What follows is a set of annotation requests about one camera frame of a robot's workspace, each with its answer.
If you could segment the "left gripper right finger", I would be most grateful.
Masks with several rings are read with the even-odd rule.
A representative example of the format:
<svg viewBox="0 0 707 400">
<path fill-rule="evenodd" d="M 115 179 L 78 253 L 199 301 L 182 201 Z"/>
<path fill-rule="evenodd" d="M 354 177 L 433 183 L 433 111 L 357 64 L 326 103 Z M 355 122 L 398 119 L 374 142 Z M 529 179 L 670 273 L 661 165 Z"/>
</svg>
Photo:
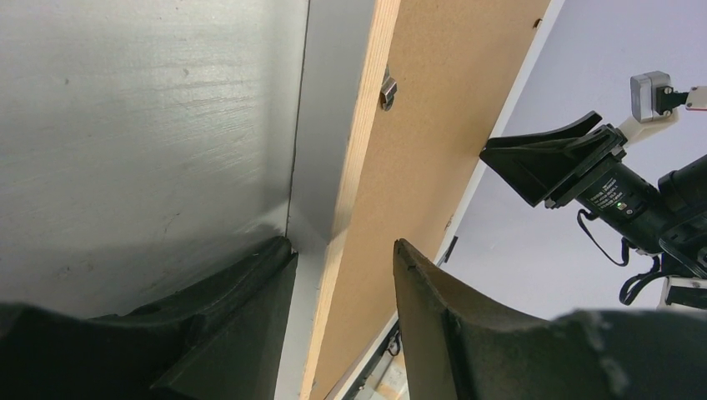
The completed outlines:
<svg viewBox="0 0 707 400">
<path fill-rule="evenodd" d="M 394 243 L 412 399 L 703 399 L 702 312 L 579 310 L 544 320 L 507 307 Z"/>
</svg>

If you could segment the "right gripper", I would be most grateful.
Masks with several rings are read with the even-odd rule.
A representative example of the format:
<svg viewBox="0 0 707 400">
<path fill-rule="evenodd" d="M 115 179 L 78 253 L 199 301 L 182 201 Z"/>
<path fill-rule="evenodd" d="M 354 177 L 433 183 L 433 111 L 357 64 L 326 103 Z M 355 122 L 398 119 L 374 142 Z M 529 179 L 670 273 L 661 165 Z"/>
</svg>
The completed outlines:
<svg viewBox="0 0 707 400">
<path fill-rule="evenodd" d="M 581 216 L 607 223 L 638 251 L 695 255 L 705 248 L 705 157 L 653 186 L 623 164 L 628 141 L 610 124 L 595 127 L 602 119 L 591 111 L 548 132 L 492 137 L 480 158 L 530 206 L 576 201 Z"/>
</svg>

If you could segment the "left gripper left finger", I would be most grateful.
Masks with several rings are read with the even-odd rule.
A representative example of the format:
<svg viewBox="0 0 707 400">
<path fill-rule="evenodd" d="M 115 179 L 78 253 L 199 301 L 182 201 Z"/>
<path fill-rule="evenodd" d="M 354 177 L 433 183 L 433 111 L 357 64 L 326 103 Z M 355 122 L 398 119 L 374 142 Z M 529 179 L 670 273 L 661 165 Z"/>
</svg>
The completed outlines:
<svg viewBox="0 0 707 400">
<path fill-rule="evenodd" d="M 4 399 L 272 399 L 298 254 L 248 256 L 125 315 L 1 306 Z"/>
</svg>

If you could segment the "white wooden picture frame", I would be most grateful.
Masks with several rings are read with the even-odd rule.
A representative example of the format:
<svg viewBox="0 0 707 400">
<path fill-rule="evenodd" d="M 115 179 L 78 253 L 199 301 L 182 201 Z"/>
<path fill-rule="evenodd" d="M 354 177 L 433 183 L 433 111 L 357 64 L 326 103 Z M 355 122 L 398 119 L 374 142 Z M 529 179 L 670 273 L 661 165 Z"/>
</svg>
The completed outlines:
<svg viewBox="0 0 707 400">
<path fill-rule="evenodd" d="M 312 1 L 287 234 L 298 269 L 275 396 L 337 395 L 394 319 L 399 238 L 438 259 L 560 1 Z"/>
</svg>

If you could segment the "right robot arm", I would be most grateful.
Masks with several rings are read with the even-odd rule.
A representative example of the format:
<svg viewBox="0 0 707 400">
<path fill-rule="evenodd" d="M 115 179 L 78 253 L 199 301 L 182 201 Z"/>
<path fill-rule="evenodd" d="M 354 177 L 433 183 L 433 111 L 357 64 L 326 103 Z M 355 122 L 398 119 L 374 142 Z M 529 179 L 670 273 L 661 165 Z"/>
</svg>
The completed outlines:
<svg viewBox="0 0 707 400">
<path fill-rule="evenodd" d="M 576 221 L 586 229 L 600 220 L 620 235 L 618 267 L 632 253 L 649 257 L 649 271 L 629 278 L 619 300 L 630 305 L 650 283 L 664 286 L 659 304 L 681 311 L 706 308 L 706 160 L 666 173 L 651 184 L 627 167 L 629 146 L 676 122 L 629 118 L 605 124 L 590 112 L 565 127 L 521 136 L 493 137 L 480 158 L 525 202 L 562 208 L 580 205 Z"/>
</svg>

